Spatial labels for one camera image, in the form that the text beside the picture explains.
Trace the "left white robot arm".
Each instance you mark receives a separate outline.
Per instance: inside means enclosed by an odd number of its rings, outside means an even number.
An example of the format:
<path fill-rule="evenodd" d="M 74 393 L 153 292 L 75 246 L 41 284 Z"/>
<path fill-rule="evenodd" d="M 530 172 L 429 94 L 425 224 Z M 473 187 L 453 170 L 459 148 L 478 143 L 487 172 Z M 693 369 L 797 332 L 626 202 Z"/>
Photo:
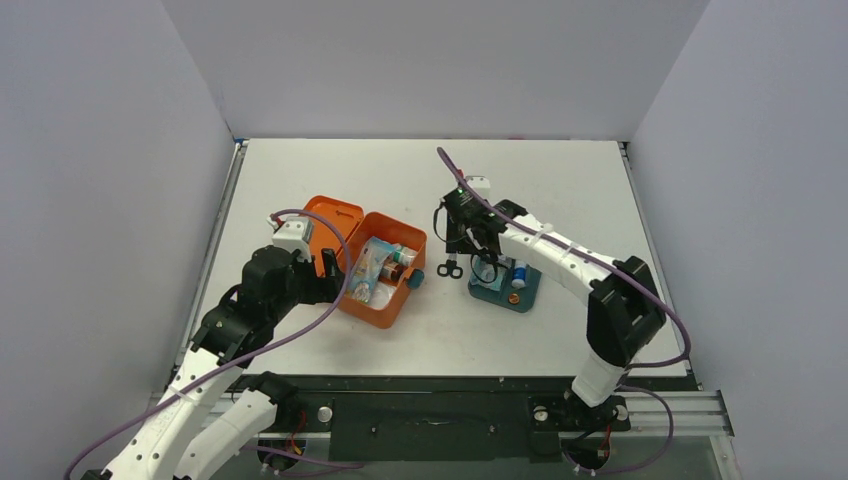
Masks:
<path fill-rule="evenodd" d="M 274 338 L 281 320 L 300 304 L 325 303 L 334 310 L 345 280 L 332 248 L 318 257 L 274 246 L 256 250 L 240 282 L 204 315 L 168 393 L 147 413 L 106 434 L 111 440 L 139 428 L 112 460 L 84 478 L 173 478 L 217 399 L 255 357 L 282 346 Z"/>

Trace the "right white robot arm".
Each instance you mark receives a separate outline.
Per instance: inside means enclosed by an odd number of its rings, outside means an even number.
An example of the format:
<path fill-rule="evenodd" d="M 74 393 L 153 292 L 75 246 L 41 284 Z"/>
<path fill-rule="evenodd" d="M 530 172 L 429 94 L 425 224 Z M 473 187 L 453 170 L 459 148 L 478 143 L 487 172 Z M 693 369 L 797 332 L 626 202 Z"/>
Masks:
<path fill-rule="evenodd" d="M 440 205 L 448 217 L 447 242 L 455 252 L 522 261 L 586 306 L 589 354 L 563 403 L 572 424 L 592 425 L 626 369 L 666 324 L 646 262 L 578 246 L 510 200 L 487 208 L 457 187 Z"/>

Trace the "small teal wipe packet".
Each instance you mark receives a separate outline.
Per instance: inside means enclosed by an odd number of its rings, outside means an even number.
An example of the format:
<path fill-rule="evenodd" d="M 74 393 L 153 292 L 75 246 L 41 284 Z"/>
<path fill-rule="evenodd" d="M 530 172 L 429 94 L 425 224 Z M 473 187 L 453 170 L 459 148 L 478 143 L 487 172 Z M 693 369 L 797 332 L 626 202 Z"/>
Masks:
<path fill-rule="evenodd" d="M 503 285 L 505 272 L 506 269 L 499 263 L 492 264 L 476 258 L 472 266 L 470 283 L 491 291 L 499 291 Z"/>

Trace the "white blue tube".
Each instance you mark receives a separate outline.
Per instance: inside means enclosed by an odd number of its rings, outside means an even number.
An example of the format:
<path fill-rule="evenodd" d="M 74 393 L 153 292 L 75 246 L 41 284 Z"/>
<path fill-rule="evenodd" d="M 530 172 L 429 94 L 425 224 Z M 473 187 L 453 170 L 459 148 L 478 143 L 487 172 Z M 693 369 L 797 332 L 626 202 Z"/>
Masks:
<path fill-rule="evenodd" d="M 515 259 L 513 261 L 511 286 L 513 289 L 524 289 L 527 285 L 528 265 L 526 262 Z"/>

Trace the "white gauze packet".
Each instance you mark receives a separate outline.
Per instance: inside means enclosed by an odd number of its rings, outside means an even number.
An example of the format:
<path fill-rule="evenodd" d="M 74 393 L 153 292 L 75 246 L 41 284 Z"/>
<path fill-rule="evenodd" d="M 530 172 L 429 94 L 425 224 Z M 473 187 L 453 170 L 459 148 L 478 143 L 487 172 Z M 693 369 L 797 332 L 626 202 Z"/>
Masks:
<path fill-rule="evenodd" d="M 382 282 L 376 283 L 367 305 L 374 310 L 385 309 L 393 299 L 396 290 L 397 288 L 394 285 Z"/>

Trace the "blue snack packet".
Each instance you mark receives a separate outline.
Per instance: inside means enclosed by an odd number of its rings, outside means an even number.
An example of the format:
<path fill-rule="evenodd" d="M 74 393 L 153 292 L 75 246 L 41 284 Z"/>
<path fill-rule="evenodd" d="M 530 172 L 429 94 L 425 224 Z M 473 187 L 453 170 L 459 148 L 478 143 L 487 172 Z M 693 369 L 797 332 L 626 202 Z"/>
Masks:
<path fill-rule="evenodd" d="M 346 295 L 351 299 L 368 304 L 380 277 L 383 264 L 395 251 L 395 246 L 377 237 L 369 238 L 363 245 L 352 270 Z"/>

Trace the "white bottle green label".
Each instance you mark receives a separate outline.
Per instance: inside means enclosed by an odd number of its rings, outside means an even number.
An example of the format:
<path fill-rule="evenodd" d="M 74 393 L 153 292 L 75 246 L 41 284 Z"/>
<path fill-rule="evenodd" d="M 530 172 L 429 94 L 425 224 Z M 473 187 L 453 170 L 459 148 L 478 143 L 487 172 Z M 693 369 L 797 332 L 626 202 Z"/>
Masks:
<path fill-rule="evenodd" d="M 419 251 L 401 244 L 394 244 L 390 260 L 404 267 L 410 267 L 418 256 Z"/>

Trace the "teal divided tray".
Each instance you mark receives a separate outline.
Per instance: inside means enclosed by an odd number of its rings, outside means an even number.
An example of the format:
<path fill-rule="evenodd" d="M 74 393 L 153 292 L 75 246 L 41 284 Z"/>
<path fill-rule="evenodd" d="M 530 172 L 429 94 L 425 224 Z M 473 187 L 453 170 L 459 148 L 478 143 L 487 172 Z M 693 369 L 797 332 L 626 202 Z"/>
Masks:
<path fill-rule="evenodd" d="M 472 266 L 475 263 L 475 259 L 483 259 L 479 256 L 473 255 L 470 259 L 469 266 L 471 267 L 471 277 L 472 277 Z M 527 285 L 524 289 L 516 290 L 511 286 L 511 278 L 512 278 L 512 269 L 513 269 L 513 261 L 515 259 L 505 257 L 503 255 L 499 256 L 494 262 L 490 262 L 486 259 L 483 259 L 488 263 L 499 263 L 504 266 L 506 269 L 503 285 L 499 291 L 491 291 L 485 289 L 481 286 L 473 286 L 470 283 L 470 279 L 467 283 L 467 289 L 469 294 L 480 301 L 513 311 L 517 313 L 527 313 L 529 312 L 536 301 L 537 292 L 541 283 L 542 274 L 539 270 L 532 268 L 528 265 L 527 271 Z M 520 302 L 518 304 L 510 304 L 508 301 L 508 297 L 510 294 L 515 293 L 520 297 Z"/>

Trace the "orange plastic medicine box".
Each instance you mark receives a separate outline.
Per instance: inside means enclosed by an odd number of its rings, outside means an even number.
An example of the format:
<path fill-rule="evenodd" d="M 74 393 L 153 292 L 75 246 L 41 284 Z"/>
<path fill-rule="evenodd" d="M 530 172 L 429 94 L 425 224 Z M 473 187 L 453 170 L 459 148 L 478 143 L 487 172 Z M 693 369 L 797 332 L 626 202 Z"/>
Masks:
<path fill-rule="evenodd" d="M 345 237 L 353 261 L 358 260 L 363 246 L 372 237 L 385 240 L 390 244 L 408 247 L 416 252 L 411 264 L 404 269 L 399 278 L 383 281 L 395 289 L 385 307 L 373 308 L 350 297 L 345 297 L 338 307 L 340 311 L 374 327 L 390 328 L 412 290 L 423 281 L 427 234 L 417 227 L 383 213 L 367 213 L 358 205 L 327 196 L 313 197 L 306 203 L 305 209 L 328 220 L 339 230 Z"/>

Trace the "brown bottle orange cap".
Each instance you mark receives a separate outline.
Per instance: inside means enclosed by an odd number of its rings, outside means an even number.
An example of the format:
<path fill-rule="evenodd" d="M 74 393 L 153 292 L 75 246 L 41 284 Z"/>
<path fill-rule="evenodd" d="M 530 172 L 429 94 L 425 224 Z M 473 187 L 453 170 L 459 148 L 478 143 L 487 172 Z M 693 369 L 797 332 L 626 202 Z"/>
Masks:
<path fill-rule="evenodd" d="M 384 282 L 397 284 L 400 282 L 405 271 L 405 265 L 387 260 L 382 264 L 379 278 Z"/>

